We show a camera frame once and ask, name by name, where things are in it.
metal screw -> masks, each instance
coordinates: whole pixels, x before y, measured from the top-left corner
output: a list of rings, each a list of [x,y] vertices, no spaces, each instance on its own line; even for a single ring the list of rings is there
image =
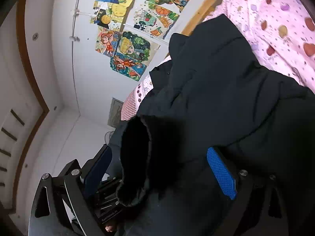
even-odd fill
[[[38,33],[33,34],[33,41],[36,41],[38,38]]]
[[[49,174],[48,173],[45,173],[42,175],[42,179],[47,179],[49,177]]]
[[[240,170],[239,173],[241,174],[241,176],[247,176],[248,172],[246,170]]]
[[[76,176],[76,175],[78,175],[80,173],[80,170],[78,170],[78,169],[75,169],[75,170],[72,170],[71,171],[71,174],[73,175],[73,176]]]

yellow circle drawing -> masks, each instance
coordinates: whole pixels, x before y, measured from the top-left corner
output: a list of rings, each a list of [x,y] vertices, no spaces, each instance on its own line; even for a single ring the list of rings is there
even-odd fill
[[[101,18],[101,22],[103,24],[109,24],[111,21],[111,17],[109,15],[103,15]]]
[[[115,14],[115,16],[123,17],[126,14],[127,8],[120,4],[113,3],[111,10]]]

textured blue pad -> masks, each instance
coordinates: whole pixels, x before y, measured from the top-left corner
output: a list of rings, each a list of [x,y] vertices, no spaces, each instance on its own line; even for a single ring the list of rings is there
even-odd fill
[[[213,147],[208,149],[207,160],[224,195],[227,195],[231,200],[234,200],[237,194],[235,179]]]

gray electrical panel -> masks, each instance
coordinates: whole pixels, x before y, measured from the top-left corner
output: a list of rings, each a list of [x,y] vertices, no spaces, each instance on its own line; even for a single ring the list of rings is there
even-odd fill
[[[111,101],[111,110],[109,112],[108,125],[116,128],[120,121],[121,109],[123,102],[113,98]]]

black fabric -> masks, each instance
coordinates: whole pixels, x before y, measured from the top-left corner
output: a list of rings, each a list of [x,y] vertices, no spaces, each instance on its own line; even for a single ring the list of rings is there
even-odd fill
[[[166,182],[150,184],[145,198],[132,200],[143,207],[117,235],[211,235],[231,201],[207,163],[210,146],[219,146],[238,168],[274,174],[290,235],[299,235],[315,200],[314,94],[261,66],[224,15],[201,23],[190,37],[173,34],[170,54],[171,62],[160,66],[171,67],[168,80],[152,78],[154,89],[137,112],[162,125],[150,139],[158,139],[164,159],[151,173],[158,178],[163,172]],[[136,143],[130,143],[135,153]]]

